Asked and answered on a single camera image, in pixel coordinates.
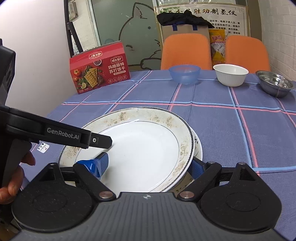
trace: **bowl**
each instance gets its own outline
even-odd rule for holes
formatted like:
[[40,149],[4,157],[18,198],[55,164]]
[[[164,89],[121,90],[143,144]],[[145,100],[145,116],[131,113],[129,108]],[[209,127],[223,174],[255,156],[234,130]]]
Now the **bowl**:
[[281,75],[269,71],[257,71],[256,75],[260,79],[261,88],[276,98],[285,97],[290,90],[294,89],[293,82]]
[[237,87],[242,85],[249,71],[241,66],[233,64],[217,64],[214,70],[218,81],[229,87]]
[[180,84],[187,85],[197,82],[200,75],[200,67],[195,65],[177,65],[169,68],[172,79]]

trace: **white sticker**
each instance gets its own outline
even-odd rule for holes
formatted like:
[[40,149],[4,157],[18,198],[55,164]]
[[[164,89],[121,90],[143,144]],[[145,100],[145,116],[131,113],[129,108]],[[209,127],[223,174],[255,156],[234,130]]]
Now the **white sticker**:
[[42,142],[41,145],[37,148],[37,150],[44,153],[47,151],[48,148],[49,148],[49,145]]

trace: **cardboard box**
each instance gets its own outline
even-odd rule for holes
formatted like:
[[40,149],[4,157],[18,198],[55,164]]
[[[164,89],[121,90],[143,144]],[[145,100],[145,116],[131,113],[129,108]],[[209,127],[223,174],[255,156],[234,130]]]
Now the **cardboard box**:
[[78,94],[131,78],[121,41],[73,56],[70,73]]
[[210,42],[210,35],[209,35],[209,28],[208,26],[197,26],[197,30],[193,30],[192,25],[189,24],[180,24],[177,25],[177,31],[173,30],[173,26],[162,26],[162,32],[163,32],[163,41],[173,34],[202,34],[207,37],[207,39]]

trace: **white bowl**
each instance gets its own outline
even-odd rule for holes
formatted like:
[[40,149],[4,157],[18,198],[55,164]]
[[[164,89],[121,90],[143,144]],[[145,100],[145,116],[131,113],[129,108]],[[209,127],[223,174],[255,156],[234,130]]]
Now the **white bowl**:
[[229,87],[242,85],[249,71],[241,66],[233,64],[217,64],[214,70],[221,84]]

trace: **yellow bag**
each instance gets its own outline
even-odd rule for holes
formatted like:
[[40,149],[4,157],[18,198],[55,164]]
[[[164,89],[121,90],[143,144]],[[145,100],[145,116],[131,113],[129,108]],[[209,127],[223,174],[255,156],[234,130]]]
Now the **yellow bag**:
[[209,29],[212,65],[225,63],[225,30]]

